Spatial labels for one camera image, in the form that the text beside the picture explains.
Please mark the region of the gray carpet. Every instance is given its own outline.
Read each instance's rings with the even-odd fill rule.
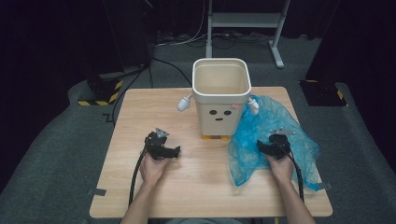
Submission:
[[[304,79],[319,39],[281,38],[279,51],[285,68],[277,69],[267,42],[236,43],[214,48],[214,57],[235,57],[247,63],[252,86],[283,86],[290,95],[303,130],[321,148],[317,167],[333,207],[318,223],[395,223],[396,177],[367,131],[346,84],[337,87],[348,106],[313,107],[304,98],[298,80]],[[215,39],[226,47],[229,41]],[[187,45],[155,49],[154,57],[173,63],[191,80],[192,64],[205,57],[205,48]],[[150,67],[154,88],[189,87],[176,68],[157,61]],[[124,79],[121,90],[133,80]],[[145,70],[131,88],[150,88]],[[70,106],[36,138],[0,196],[0,223],[118,223],[116,218],[89,215],[92,196],[105,160],[113,124],[106,122],[109,106],[79,106],[85,82],[69,92]],[[120,103],[116,107],[115,117]]]

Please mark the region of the crumpled plastic bag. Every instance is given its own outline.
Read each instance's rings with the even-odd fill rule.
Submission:
[[[269,144],[269,131],[283,128],[295,132],[295,135],[287,137],[294,159],[301,168],[304,185],[318,190],[318,144],[305,134],[300,124],[281,103],[267,96],[250,97],[259,104],[259,114],[253,115],[248,105],[245,105],[238,127],[228,145],[230,170],[235,185],[246,183],[256,169],[271,169],[266,155],[259,151],[257,140]],[[295,171],[292,179],[297,181]]]

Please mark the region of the dark background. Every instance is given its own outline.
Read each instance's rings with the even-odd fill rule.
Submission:
[[[271,11],[283,6],[282,1],[243,1],[242,6],[227,2],[226,7],[215,2],[214,10],[224,11]],[[140,3],[0,3],[1,190],[39,132],[68,107],[67,92],[73,85],[149,64],[153,31],[188,33],[202,15],[203,1],[152,1],[154,9]],[[339,5],[331,0],[291,1],[282,32],[290,38],[323,37],[307,79],[349,86],[393,169],[394,9],[390,0],[345,0]]]

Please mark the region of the small white object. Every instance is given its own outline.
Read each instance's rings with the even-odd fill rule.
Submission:
[[[192,93],[188,96],[183,97],[177,105],[178,111],[182,112],[187,108],[190,108],[190,98],[192,97]]]
[[[247,105],[252,114],[254,115],[259,114],[259,105],[257,104],[255,99],[248,98]]]

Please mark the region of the white bucket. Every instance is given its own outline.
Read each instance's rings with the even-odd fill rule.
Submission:
[[[192,89],[201,135],[233,135],[251,91],[246,63],[198,60],[192,68]]]

